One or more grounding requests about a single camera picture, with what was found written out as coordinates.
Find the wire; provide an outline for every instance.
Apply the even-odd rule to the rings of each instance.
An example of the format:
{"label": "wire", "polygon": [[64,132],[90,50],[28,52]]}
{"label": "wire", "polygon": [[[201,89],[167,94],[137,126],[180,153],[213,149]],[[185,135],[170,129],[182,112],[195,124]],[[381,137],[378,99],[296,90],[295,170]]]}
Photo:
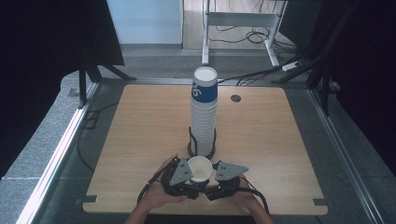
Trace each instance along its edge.
{"label": "wire", "polygon": [[77,138],[77,143],[76,143],[76,150],[77,150],[78,156],[81,159],[82,163],[84,163],[84,165],[89,170],[91,170],[92,172],[94,172],[94,169],[87,163],[87,161],[84,159],[84,157],[81,154],[81,150],[80,150],[80,147],[79,147],[80,138],[82,136],[82,133],[85,130],[92,130],[93,129],[93,128],[87,128],[87,124],[88,124],[89,120],[92,120],[94,118],[94,120],[95,120],[94,126],[95,126],[96,122],[99,120],[100,113],[103,112],[104,110],[110,108],[111,106],[114,106],[114,105],[117,105],[117,104],[118,103],[114,103],[114,104],[111,104],[111,105],[107,105],[107,106],[105,106],[105,107],[103,107],[101,109],[93,110],[93,114],[89,118],[86,119],[87,121],[84,123],[84,125],[81,127],[81,130],[79,131],[78,138]]}

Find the white paper cup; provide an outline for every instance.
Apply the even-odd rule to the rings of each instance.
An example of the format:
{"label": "white paper cup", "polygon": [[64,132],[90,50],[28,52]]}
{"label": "white paper cup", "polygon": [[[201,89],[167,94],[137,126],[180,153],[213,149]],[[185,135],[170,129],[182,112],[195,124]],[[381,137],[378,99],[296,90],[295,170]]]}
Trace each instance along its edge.
{"label": "white paper cup", "polygon": [[213,165],[210,160],[202,156],[195,156],[188,160],[192,171],[191,183],[199,184],[206,182],[213,173]]}

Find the metal bracket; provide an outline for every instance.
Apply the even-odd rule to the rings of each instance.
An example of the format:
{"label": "metal bracket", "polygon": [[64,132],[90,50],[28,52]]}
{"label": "metal bracket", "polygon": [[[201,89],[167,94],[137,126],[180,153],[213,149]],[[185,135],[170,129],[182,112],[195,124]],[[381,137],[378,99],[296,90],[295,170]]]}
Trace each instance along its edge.
{"label": "metal bracket", "polygon": [[248,171],[247,166],[240,166],[219,161],[215,179],[217,181],[230,180]]}
{"label": "metal bracket", "polygon": [[170,186],[182,183],[192,178],[192,171],[186,159],[180,159],[174,175],[169,183]]}

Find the white wall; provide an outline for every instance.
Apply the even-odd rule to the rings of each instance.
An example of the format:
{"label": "white wall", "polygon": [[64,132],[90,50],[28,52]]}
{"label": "white wall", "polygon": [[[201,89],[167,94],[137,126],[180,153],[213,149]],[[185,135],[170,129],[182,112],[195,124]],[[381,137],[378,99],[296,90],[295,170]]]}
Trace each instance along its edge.
{"label": "white wall", "polygon": [[107,0],[120,44],[180,44],[181,0]]}

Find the wooden table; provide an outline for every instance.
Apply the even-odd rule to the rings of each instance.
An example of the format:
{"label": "wooden table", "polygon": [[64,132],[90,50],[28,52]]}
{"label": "wooden table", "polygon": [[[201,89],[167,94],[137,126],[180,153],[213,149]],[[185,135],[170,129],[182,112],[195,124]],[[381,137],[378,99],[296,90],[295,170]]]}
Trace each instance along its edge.
{"label": "wooden table", "polygon": [[[242,100],[235,103],[231,96]],[[137,196],[164,160],[189,157],[190,85],[128,85],[84,203],[87,212],[130,213]],[[246,165],[247,179],[278,215],[325,215],[323,199],[285,92],[280,88],[219,86],[216,142],[211,159]],[[209,185],[217,185],[211,180]],[[169,203],[157,214],[247,215],[229,199]]]}

